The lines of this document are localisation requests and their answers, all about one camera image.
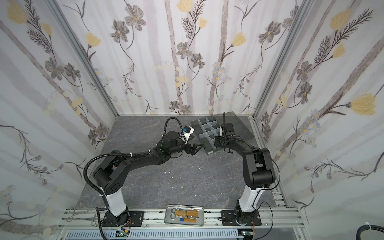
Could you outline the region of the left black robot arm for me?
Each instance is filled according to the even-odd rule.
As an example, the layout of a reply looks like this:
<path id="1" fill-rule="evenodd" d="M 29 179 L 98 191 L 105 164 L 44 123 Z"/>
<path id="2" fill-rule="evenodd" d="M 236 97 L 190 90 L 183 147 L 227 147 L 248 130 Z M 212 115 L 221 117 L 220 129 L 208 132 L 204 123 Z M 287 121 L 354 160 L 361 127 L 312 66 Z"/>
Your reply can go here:
<path id="1" fill-rule="evenodd" d="M 112 151 L 89 160 L 83 176 L 86 183 L 102 197 L 107 217 L 115 226 L 123 227 L 131 220 L 129 208 L 124 201 L 121 188 L 128 174 L 147 166 L 158 166 L 166 163 L 174 153 L 185 152 L 194 156 L 203 144 L 188 142 L 183 134 L 171 131 L 162 136 L 154 148 L 140 153 L 121 153 Z"/>

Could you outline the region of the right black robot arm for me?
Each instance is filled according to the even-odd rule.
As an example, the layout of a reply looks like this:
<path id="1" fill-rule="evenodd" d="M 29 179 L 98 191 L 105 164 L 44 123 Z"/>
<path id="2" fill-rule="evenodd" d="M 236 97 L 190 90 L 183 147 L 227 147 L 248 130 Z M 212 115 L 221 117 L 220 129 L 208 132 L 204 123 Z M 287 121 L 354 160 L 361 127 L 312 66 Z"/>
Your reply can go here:
<path id="1" fill-rule="evenodd" d="M 232 123 L 223 123 L 219 135 L 215 137 L 215 147 L 238 153 L 243 160 L 243 178 L 246 184 L 244 192 L 234 208 L 234 218 L 238 225 L 247 225 L 257 221 L 258 201 L 264 192 L 273 188 L 276 181 L 274 161 L 268 149 L 259 149 L 249 144 L 244 138 L 235 135 Z"/>

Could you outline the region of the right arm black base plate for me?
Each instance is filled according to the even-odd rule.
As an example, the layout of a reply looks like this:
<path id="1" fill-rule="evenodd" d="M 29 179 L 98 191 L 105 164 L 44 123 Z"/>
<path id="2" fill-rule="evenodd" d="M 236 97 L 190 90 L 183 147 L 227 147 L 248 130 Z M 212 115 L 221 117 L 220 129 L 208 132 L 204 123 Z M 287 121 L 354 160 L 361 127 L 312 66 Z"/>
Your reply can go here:
<path id="1" fill-rule="evenodd" d="M 235 210 L 222 210 L 220 220 L 223 226 L 261 226 L 262 221 L 258 211 L 241 212 Z"/>

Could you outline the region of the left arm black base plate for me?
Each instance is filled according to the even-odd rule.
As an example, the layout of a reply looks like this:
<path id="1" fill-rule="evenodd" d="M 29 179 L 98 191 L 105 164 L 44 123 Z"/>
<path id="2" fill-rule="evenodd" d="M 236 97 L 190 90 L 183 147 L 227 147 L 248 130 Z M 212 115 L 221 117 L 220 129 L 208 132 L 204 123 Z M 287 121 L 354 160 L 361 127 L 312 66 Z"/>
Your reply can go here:
<path id="1" fill-rule="evenodd" d="M 144 220 L 144 213 L 144 211 L 124 211 L 116 217 L 107 211 L 101 220 L 102 227 L 141 227 Z"/>

